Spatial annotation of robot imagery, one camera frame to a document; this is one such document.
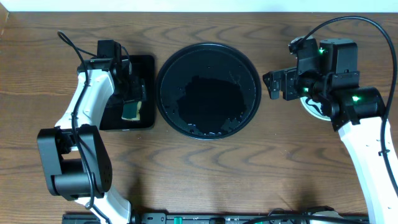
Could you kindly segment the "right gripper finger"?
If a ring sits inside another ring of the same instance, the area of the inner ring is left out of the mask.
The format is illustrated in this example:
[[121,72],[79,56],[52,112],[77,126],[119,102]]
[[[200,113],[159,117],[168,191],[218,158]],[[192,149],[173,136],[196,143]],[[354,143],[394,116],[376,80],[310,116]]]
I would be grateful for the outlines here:
[[264,74],[262,76],[264,83],[268,89],[280,89],[282,81],[281,71],[272,71]]
[[270,89],[269,95],[270,99],[276,100],[279,98],[280,90],[279,89]]

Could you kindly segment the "green yellow sponge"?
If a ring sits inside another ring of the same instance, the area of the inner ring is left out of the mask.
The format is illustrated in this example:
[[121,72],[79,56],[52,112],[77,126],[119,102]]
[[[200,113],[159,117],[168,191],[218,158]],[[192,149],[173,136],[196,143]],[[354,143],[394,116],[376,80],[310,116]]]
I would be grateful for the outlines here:
[[121,118],[126,121],[140,121],[141,106],[141,101],[124,104]]

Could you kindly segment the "mint plate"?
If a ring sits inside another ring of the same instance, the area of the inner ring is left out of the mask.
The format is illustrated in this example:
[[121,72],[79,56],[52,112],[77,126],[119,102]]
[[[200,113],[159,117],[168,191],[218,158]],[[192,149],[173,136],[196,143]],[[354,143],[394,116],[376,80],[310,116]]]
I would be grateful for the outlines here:
[[324,120],[324,121],[331,121],[331,119],[324,115],[322,113],[321,107],[322,104],[321,103],[317,103],[315,101],[313,101],[310,98],[307,97],[301,97],[300,99],[302,106],[304,107],[304,109],[312,116],[314,116],[317,119],[320,120]]

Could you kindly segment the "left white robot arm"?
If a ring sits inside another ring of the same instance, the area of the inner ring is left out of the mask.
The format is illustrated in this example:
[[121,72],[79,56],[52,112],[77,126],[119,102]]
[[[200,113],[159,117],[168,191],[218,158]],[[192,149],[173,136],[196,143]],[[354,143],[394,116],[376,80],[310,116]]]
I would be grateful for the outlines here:
[[77,69],[78,86],[64,115],[37,136],[48,191],[85,206],[101,223],[139,223],[132,203],[112,183],[100,124],[115,80],[130,74],[127,60],[92,58]]

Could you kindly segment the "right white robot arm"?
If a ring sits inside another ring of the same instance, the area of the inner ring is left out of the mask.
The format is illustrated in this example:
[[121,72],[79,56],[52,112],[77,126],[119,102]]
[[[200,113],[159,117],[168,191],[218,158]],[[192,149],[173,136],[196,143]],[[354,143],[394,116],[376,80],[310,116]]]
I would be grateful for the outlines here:
[[357,44],[350,39],[307,39],[294,54],[296,67],[263,75],[270,98],[299,99],[312,116],[329,121],[353,161],[369,221],[397,223],[397,195],[381,148],[384,143],[397,175],[391,127],[382,124],[386,107],[379,91],[359,85]]

